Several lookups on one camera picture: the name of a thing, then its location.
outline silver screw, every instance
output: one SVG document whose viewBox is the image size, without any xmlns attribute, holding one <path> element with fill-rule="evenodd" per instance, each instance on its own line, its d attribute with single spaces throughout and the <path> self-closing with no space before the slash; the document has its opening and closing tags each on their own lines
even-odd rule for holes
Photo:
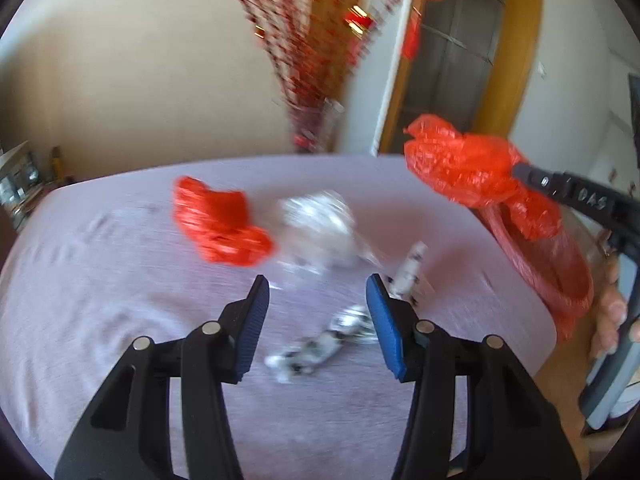
<svg viewBox="0 0 640 480">
<path fill-rule="evenodd" d="M 134 350 L 146 350 L 147 348 L 149 348 L 149 345 L 151 345 L 151 339 L 149 339 L 146 336 L 142 336 L 142 337 L 137 338 L 133 342 L 133 349 Z"/>
<path fill-rule="evenodd" d="M 220 326 L 220 323 L 218 323 L 217 321 L 207 321 L 202 326 L 202 333 L 205 335 L 214 335 L 220 332 L 221 328 L 222 327 Z"/>
<path fill-rule="evenodd" d="M 436 330 L 436 327 L 431 321 L 422 320 L 415 324 L 415 329 L 421 334 L 430 334 Z"/>
<path fill-rule="evenodd" d="M 499 350 L 504 346 L 504 341 L 497 335 L 491 335 L 486 339 L 486 343 L 494 350 Z"/>
</svg>

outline red bag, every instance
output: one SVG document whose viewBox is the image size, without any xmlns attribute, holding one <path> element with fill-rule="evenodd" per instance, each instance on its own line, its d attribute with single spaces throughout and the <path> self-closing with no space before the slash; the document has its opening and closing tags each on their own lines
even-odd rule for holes
<svg viewBox="0 0 640 480">
<path fill-rule="evenodd" d="M 438 193 L 473 208 L 504 203 L 529 240 L 558 233 L 558 206 L 511 176 L 527 159 L 507 140 L 460 134 L 435 115 L 418 117 L 405 132 L 415 137 L 404 144 L 407 166 Z"/>
<path fill-rule="evenodd" d="M 175 183 L 174 219 L 212 263 L 249 267 L 273 251 L 267 232 L 249 224 L 241 191 L 212 191 L 184 176 Z"/>
<path fill-rule="evenodd" d="M 580 249 L 561 226 L 559 207 L 511 176 L 526 162 L 507 140 L 462 135 L 447 121 L 423 115 L 406 130 L 409 169 L 454 202 L 479 208 L 516 270 L 549 309 L 558 340 L 568 339 L 593 301 L 593 280 Z"/>
</svg>

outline blue rubber pad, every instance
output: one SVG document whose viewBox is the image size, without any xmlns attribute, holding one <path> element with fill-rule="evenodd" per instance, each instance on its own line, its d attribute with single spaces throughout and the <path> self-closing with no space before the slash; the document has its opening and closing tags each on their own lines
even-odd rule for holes
<svg viewBox="0 0 640 480">
<path fill-rule="evenodd" d="M 366 297 L 386 367 L 393 372 L 396 379 L 402 381 L 406 374 L 402 338 L 389 311 L 387 302 L 390 298 L 379 275 L 372 274 L 367 279 Z"/>
<path fill-rule="evenodd" d="M 244 308 L 247 308 L 242 332 L 236 342 L 236 374 L 239 379 L 249 371 L 254 360 L 255 348 L 258 345 L 264 318 L 269 307 L 269 282 L 263 276 L 258 276 L 254 281 L 249 295 L 244 300 Z"/>
</svg>

